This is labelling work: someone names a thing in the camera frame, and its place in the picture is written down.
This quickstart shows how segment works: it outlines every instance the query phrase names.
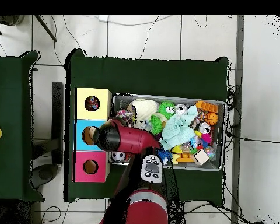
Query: metal rod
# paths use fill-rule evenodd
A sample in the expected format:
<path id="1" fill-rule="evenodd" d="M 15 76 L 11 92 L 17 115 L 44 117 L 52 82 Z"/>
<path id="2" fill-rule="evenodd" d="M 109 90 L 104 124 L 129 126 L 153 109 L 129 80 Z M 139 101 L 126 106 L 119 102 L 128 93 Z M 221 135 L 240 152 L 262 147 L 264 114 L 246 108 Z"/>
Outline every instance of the metal rod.
<path id="1" fill-rule="evenodd" d="M 236 37 L 236 81 L 235 84 L 242 86 L 243 79 L 243 50 L 244 50 L 244 15 L 237 16 L 237 37 Z M 235 107 L 242 114 L 242 87 L 236 101 Z M 234 123 L 240 123 L 240 115 L 234 111 Z M 234 135 L 240 137 L 240 124 L 234 129 Z M 231 210 L 239 214 L 239 176 L 240 176 L 240 139 L 233 139 L 233 159 L 232 159 L 232 188 L 231 192 L 234 198 L 231 201 Z M 231 214 L 231 224 L 237 224 L 237 215 Z"/>
<path id="2" fill-rule="evenodd" d="M 41 19 L 41 17 L 39 15 L 35 15 L 35 18 L 40 22 L 40 24 L 43 26 L 43 28 L 47 31 L 47 33 L 50 35 L 50 37 L 52 38 L 52 40 L 54 40 L 54 42 L 57 42 L 57 39 L 55 38 L 55 36 L 52 34 L 52 32 L 49 30 L 49 28 L 47 27 L 47 25 L 44 23 L 44 21 Z"/>

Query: green plush toy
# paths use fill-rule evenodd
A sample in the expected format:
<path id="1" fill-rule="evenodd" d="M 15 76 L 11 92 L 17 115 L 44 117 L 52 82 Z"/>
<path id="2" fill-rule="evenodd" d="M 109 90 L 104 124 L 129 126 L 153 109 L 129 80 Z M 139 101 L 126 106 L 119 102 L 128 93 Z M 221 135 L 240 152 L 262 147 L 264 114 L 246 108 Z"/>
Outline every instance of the green plush toy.
<path id="1" fill-rule="evenodd" d="M 168 101 L 164 101 L 159 104 L 159 108 L 155 114 L 150 117 L 150 124 L 152 126 L 151 133 L 157 135 L 164 129 L 166 121 L 174 115 L 174 104 Z"/>

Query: blue box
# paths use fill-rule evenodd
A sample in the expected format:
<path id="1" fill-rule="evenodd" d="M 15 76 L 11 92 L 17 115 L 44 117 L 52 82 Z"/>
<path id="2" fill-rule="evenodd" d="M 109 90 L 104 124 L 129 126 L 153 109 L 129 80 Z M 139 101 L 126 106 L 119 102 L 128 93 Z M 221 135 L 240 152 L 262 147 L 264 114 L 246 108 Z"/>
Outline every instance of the blue box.
<path id="1" fill-rule="evenodd" d="M 76 151 L 102 151 L 97 145 L 88 145 L 82 139 L 82 132 L 88 126 L 100 128 L 107 120 L 77 120 Z"/>

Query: light blue cloth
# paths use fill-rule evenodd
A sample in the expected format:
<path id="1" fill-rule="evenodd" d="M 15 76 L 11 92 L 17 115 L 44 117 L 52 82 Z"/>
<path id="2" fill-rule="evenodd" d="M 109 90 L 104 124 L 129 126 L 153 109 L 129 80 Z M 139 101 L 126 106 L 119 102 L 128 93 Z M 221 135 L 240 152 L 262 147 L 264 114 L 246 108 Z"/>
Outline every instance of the light blue cloth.
<path id="1" fill-rule="evenodd" d="M 197 115 L 196 106 L 191 106 L 188 109 L 188 115 L 175 114 L 168 120 L 162 132 L 163 140 L 160 140 L 164 151 L 168 151 L 176 145 L 184 144 L 195 136 L 189 125 Z"/>

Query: yellow box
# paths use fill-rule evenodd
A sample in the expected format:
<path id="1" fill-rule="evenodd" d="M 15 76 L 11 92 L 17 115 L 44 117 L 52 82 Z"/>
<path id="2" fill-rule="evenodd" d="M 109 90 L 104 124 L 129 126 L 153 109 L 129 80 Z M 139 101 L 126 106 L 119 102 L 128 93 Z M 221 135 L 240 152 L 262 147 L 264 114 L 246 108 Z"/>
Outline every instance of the yellow box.
<path id="1" fill-rule="evenodd" d="M 106 120 L 109 118 L 112 94 L 108 89 L 77 87 L 76 94 L 77 119 Z"/>

